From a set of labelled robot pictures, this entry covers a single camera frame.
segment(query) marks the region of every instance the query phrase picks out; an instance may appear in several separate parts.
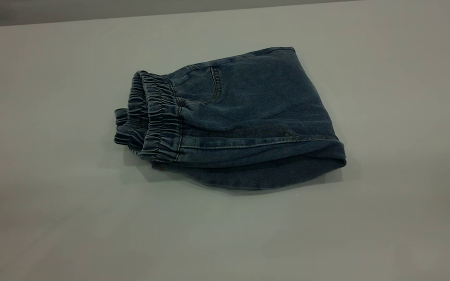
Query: jeans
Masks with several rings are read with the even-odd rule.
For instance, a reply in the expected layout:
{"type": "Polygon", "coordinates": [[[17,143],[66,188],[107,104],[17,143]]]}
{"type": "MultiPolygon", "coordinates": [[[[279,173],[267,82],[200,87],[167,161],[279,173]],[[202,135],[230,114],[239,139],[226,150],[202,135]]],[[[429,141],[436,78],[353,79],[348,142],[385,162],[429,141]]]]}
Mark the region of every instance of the jeans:
{"type": "Polygon", "coordinates": [[[210,186],[266,190],[345,166],[343,144],[293,48],[138,71],[114,141],[210,186]]]}

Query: wall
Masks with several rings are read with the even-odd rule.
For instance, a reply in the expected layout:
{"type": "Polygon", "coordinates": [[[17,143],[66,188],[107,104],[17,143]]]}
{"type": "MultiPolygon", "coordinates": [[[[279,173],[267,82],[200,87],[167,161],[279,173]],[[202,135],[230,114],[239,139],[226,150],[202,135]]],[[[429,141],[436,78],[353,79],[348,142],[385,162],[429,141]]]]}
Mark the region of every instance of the wall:
{"type": "Polygon", "coordinates": [[[346,0],[0,0],[0,25],[25,25],[337,1],[346,0]]]}

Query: pocket stitching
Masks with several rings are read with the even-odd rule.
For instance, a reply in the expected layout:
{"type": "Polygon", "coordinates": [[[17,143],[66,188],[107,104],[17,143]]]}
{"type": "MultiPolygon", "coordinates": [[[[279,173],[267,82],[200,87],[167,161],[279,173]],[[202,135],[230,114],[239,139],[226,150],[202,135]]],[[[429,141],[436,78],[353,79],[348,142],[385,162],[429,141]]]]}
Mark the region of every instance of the pocket stitching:
{"type": "Polygon", "coordinates": [[[211,70],[211,76],[213,77],[214,94],[213,94],[213,98],[211,98],[210,101],[206,102],[206,105],[211,103],[212,101],[216,100],[221,95],[221,88],[223,87],[218,70],[215,69],[213,66],[210,66],[209,69],[211,70]]]}

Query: folded jeans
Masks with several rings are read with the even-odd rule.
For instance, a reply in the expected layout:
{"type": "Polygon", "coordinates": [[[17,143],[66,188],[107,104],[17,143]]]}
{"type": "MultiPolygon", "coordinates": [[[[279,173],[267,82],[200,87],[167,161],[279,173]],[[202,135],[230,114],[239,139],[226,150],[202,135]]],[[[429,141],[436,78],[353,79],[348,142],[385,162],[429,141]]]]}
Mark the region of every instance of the folded jeans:
{"type": "Polygon", "coordinates": [[[265,190],[345,166],[343,144],[295,50],[268,48],[138,71],[114,141],[205,185],[265,190]]]}

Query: white table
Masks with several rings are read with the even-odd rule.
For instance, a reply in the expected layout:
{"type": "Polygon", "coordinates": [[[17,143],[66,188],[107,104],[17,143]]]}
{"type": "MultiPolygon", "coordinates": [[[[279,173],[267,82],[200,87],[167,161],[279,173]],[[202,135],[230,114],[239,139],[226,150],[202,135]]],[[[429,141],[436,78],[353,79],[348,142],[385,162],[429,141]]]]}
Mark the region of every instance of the white table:
{"type": "Polygon", "coordinates": [[[450,0],[0,27],[0,281],[450,280],[450,0]],[[294,46],[348,165],[247,195],[113,143],[135,71],[294,46]]]}

